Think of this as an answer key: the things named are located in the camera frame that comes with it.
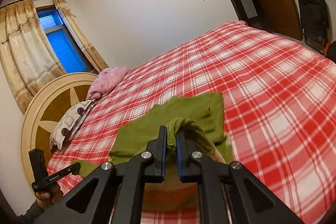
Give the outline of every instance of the sleeve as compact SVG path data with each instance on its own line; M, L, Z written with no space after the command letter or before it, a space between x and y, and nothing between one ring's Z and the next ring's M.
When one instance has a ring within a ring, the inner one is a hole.
M44 209L35 201L24 215L19 216L19 219L23 224L33 224L34 220L42 213L44 213Z

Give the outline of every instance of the hand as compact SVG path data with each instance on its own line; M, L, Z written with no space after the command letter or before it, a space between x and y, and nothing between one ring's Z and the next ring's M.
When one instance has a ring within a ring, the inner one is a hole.
M52 192L52 199L50 203L50 193L48 192L38 192L36 196L38 197L37 203L44 210L47 210L51 205L53 205L57 200L59 200L64 194L61 191L61 187L56 183L50 187Z

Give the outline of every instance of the wooden headboard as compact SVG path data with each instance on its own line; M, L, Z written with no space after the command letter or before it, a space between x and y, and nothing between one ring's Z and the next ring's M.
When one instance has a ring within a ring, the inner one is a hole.
M45 85L31 101L21 132L21 158L29 184L34 182L28 152L42 149L46 164L51 158L49 136L65 112L85 101L88 89L97 77L87 72L69 73Z

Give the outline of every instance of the backpack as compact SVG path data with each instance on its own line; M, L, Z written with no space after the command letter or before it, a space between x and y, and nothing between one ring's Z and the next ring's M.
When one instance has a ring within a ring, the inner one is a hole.
M325 0L298 0L300 8L301 28L305 37L319 42L322 46L328 43L329 17Z

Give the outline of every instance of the pillow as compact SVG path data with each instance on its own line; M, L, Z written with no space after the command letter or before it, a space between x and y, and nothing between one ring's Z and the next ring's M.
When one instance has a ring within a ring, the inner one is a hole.
M87 100L69 108L49 137L50 150L54 146L62 149L64 141L71 141L94 106L94 100Z
M129 72L127 67L106 68L98 74L87 92L86 100L100 99L109 94Z

